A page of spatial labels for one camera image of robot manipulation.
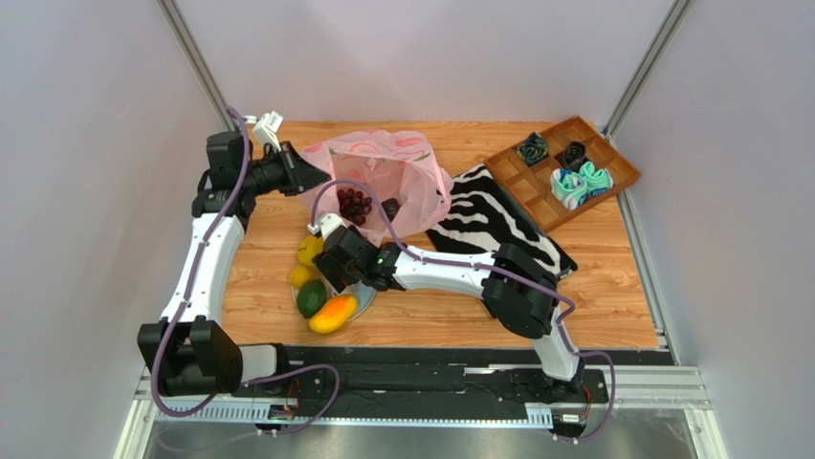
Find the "dark purple passion fruit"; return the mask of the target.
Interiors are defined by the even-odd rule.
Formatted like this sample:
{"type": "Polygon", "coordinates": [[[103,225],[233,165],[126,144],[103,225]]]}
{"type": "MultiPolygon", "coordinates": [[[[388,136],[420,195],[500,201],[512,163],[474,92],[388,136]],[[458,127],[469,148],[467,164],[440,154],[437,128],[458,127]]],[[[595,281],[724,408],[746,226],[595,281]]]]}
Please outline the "dark purple passion fruit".
{"type": "Polygon", "coordinates": [[[393,222],[396,218],[401,204],[396,198],[390,198],[381,202],[383,208],[383,215],[389,222],[393,222]]]}

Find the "yellow orange mango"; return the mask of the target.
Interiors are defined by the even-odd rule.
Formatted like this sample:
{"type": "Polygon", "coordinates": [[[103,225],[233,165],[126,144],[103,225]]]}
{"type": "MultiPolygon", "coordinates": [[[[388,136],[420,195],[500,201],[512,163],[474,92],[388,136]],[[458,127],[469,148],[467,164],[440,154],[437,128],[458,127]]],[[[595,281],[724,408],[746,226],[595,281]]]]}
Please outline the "yellow orange mango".
{"type": "Polygon", "coordinates": [[[308,320],[308,327],[318,334],[333,333],[352,318],[357,309],[358,300],[353,295],[333,296],[308,320]]]}

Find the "pink peach plastic bag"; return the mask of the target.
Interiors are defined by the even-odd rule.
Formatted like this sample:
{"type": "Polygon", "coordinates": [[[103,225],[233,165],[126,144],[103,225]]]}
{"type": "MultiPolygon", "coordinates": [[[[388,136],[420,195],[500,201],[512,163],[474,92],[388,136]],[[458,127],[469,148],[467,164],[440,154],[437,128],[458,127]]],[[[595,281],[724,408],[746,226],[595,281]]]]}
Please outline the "pink peach plastic bag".
{"type": "Polygon", "coordinates": [[[452,177],[419,132],[352,132],[313,144],[300,156],[333,179],[363,184],[364,193],[380,202],[396,200],[400,208],[391,225],[401,239],[432,228],[450,211],[452,177]]]}

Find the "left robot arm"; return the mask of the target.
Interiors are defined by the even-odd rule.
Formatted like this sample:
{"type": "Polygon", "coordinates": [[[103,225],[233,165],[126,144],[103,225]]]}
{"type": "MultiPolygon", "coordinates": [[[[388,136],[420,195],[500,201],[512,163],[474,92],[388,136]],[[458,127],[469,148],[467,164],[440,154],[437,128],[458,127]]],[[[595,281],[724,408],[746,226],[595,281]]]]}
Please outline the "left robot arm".
{"type": "Polygon", "coordinates": [[[209,167],[191,205],[192,233],[179,282],[162,317],[141,326],[137,343],[163,397],[231,394],[243,383],[271,377],[283,350],[275,344],[236,344],[221,326],[231,264],[257,197],[297,196],[327,183],[328,173],[302,159],[289,142],[253,144],[239,132],[208,137],[209,167]]]}

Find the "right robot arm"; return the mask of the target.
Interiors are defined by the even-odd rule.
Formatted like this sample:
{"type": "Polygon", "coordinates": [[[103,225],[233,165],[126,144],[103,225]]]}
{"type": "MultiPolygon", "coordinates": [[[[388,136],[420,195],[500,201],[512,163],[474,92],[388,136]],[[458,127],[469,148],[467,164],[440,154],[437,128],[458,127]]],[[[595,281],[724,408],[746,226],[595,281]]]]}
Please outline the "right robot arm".
{"type": "Polygon", "coordinates": [[[566,297],[557,279],[520,247],[457,254],[424,251],[400,241],[380,247],[344,224],[309,232],[322,239],[314,257],[320,273],[336,290],[363,284],[377,292],[437,290],[472,296],[509,332],[529,339],[553,397],[582,391],[584,360],[563,327],[566,297]]]}

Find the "dark red grape bunch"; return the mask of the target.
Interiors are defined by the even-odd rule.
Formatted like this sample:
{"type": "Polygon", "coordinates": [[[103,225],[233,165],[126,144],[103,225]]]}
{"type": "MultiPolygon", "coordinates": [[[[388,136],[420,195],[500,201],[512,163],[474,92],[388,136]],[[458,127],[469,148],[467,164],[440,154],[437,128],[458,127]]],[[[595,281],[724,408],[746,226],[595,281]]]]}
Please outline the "dark red grape bunch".
{"type": "Polygon", "coordinates": [[[337,198],[340,207],[340,216],[353,225],[361,226],[367,221],[372,211],[372,198],[353,187],[339,188],[337,198]]]}

